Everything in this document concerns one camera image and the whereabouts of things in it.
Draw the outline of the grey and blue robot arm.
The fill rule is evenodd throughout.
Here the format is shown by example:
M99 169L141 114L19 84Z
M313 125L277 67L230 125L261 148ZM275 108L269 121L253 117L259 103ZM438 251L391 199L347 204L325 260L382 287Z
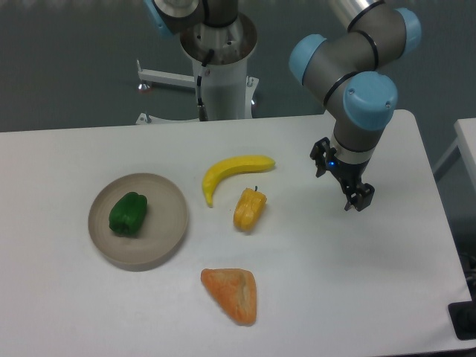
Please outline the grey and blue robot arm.
M398 100L393 81L378 70L413 51L422 29L413 12L384 1L330 5L347 32L335 41L306 36L292 50L289 69L335 118L332 135L310 153L317 175L331 173L347 208L363 210L374 188L361 177ZM147 1L145 7L162 36L179 36L193 64L199 120L244 118L251 111L245 82L257 30L238 2Z

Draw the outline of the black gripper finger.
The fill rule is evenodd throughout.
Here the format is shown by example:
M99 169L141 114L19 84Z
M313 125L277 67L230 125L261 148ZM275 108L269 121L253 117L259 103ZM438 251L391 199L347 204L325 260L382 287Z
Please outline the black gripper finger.
M310 158L315 162L316 177L321 177L327 171L334 170L336 165L335 154L336 149L331 146L328 137L315 142L310 152Z
M347 186L344 190L344 194L347 197L344 210L349 211L351 208L354 208L361 212L370 206L374 193L375 188L368 183L359 182L355 187Z

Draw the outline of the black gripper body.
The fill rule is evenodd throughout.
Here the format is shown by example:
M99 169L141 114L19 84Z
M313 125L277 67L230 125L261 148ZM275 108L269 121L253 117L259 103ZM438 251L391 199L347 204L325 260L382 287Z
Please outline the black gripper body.
M357 191L362 185L361 176L367 168L368 161L360 164L348 164L329 154L326 158L326 168L337 179L343 191Z

